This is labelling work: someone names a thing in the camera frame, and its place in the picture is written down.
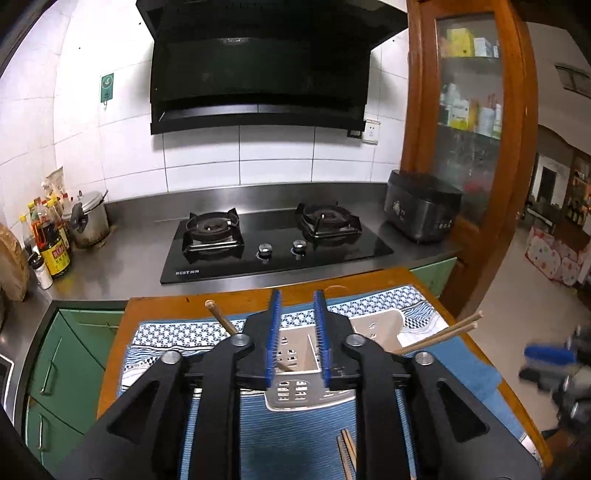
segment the black range hood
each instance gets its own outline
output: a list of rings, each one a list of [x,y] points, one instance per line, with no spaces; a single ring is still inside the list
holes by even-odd
[[[379,0],[138,0],[154,37],[152,134],[225,125],[363,131],[371,50],[407,28]]]

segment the green cabinet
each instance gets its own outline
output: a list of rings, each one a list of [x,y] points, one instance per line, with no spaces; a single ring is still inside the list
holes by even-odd
[[[81,438],[82,434],[29,397],[25,418],[25,443],[49,473],[56,473],[57,465]]]
[[[39,351],[28,393],[85,433],[94,423],[104,370],[57,313]]]
[[[456,264],[455,258],[449,258],[438,263],[425,265],[411,270],[423,285],[425,285],[433,295],[438,297],[443,292],[449,275],[452,273],[453,266]]]
[[[60,310],[60,313],[94,359],[106,368],[123,312]]]

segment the wooden table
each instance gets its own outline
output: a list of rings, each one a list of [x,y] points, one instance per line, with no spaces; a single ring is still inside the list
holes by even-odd
[[[326,298],[331,299],[335,297],[386,290],[404,284],[414,285],[424,295],[427,301],[437,309],[448,325],[452,325],[456,322],[443,305],[441,305],[441,303],[421,283],[419,283],[417,278],[405,268],[391,268],[388,270],[351,275],[348,277],[300,283],[280,287],[280,290],[282,292],[283,305],[292,306],[310,302],[315,290],[324,290]],[[211,317],[211,314],[204,305],[207,299],[215,300],[226,315],[257,312],[267,308],[270,295],[270,288],[262,288],[259,290],[193,296],[130,299],[109,354],[109,361],[107,363],[103,385],[100,391],[98,417],[100,417],[117,398],[117,390],[119,387],[125,351],[127,346],[131,343],[140,322],[146,320],[189,320]],[[492,365],[490,360],[468,335],[463,335],[462,338],[468,348],[478,358]],[[525,408],[505,380],[501,382],[498,390],[510,406],[511,410],[513,410],[517,419],[523,425],[525,431],[538,449],[544,465],[548,468],[552,461],[552,457],[542,435],[540,435],[540,432],[534,425],[534,422],[531,420],[530,416],[525,411]]]

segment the floor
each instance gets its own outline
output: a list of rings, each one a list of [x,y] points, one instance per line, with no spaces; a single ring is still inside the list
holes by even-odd
[[[563,343],[591,312],[573,290],[548,280],[524,256],[528,230],[518,229],[490,289],[480,304],[484,318],[470,335],[501,372],[540,430],[556,427],[548,394],[521,382],[523,350],[533,340]]]

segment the doorway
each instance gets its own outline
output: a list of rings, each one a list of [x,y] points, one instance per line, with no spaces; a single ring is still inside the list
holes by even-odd
[[[556,172],[549,168],[542,167],[542,175],[540,177],[540,188],[538,189],[538,202],[540,199],[545,199],[548,204],[552,203],[552,195],[554,194],[554,184],[556,184]]]

